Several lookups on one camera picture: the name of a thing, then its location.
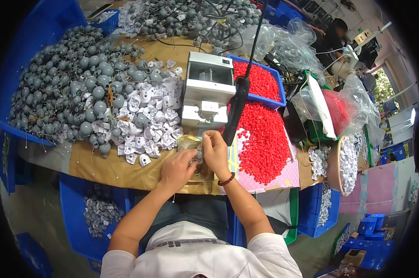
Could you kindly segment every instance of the floor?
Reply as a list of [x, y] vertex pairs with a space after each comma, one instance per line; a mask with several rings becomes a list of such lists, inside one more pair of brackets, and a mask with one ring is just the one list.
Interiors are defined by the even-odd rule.
[[[52, 171], [34, 166], [34, 182], [16, 186], [10, 196], [0, 186], [6, 217], [14, 234], [29, 232], [45, 249], [54, 269], [52, 277], [99, 277], [88, 261], [70, 248], [62, 219], [59, 191], [50, 183]], [[289, 250], [305, 278], [311, 278], [329, 261], [333, 241], [344, 226], [359, 224], [359, 215], [340, 214], [337, 224], [318, 238], [300, 234]]]

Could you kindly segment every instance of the cardboard box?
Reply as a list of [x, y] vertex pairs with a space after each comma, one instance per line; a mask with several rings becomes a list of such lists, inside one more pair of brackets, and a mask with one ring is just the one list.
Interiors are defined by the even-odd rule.
[[359, 265], [364, 260], [364, 256], [366, 255], [366, 250], [358, 250], [358, 249], [350, 249], [347, 254], [344, 256], [344, 259], [341, 261], [341, 265], [347, 265], [352, 263], [355, 268], [358, 268]]

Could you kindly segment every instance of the white t-shirt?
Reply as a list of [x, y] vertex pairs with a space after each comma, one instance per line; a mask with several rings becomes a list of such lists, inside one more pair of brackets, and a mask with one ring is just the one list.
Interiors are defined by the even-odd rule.
[[205, 227], [180, 221], [158, 230], [138, 258], [122, 250], [102, 259], [102, 278], [302, 277], [283, 237], [263, 233], [247, 249], [217, 239]]

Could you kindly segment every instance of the dark pants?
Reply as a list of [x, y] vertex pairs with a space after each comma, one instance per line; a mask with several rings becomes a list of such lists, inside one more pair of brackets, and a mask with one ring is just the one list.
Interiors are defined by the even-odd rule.
[[[135, 203], [138, 204], [149, 192], [137, 190]], [[151, 228], [140, 241], [145, 251], [151, 236], [159, 229], [179, 221], [191, 223], [210, 229], [218, 239], [226, 241], [228, 215], [226, 196], [176, 194], [175, 203], [170, 198], [160, 208]]]

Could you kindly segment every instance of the white machine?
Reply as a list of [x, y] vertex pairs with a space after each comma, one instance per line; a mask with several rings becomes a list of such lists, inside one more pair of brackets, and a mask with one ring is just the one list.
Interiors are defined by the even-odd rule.
[[226, 105], [236, 94], [233, 60], [190, 52], [182, 125], [217, 130], [228, 122]]

